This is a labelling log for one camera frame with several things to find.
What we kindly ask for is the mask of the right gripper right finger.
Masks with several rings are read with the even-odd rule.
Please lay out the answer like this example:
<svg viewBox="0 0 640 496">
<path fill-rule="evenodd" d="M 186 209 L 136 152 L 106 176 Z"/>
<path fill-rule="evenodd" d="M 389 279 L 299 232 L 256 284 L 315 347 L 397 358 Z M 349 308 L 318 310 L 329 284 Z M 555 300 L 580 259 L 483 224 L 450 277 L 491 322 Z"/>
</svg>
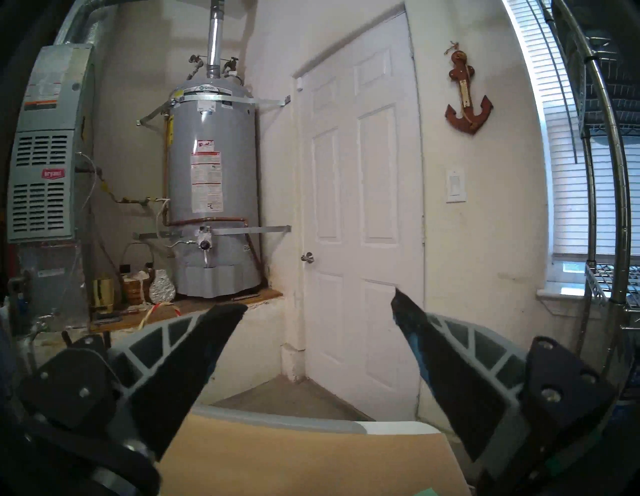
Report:
<svg viewBox="0 0 640 496">
<path fill-rule="evenodd" d="M 491 329 L 423 311 L 395 289 L 393 321 L 472 462 L 476 495 L 534 495 L 599 441 L 613 386 L 558 341 L 528 351 Z"/>
</svg>

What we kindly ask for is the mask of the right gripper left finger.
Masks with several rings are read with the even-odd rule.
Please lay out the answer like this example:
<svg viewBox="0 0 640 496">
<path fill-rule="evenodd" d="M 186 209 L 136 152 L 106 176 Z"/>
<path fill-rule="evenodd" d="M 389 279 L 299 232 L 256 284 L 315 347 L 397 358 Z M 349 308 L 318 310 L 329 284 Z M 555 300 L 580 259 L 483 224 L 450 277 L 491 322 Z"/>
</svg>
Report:
<svg viewBox="0 0 640 496">
<path fill-rule="evenodd" d="M 160 459 L 247 310 L 215 305 L 146 325 L 109 349 L 97 334 L 82 336 L 22 379 L 17 397 L 54 428 L 137 440 Z"/>
</svg>

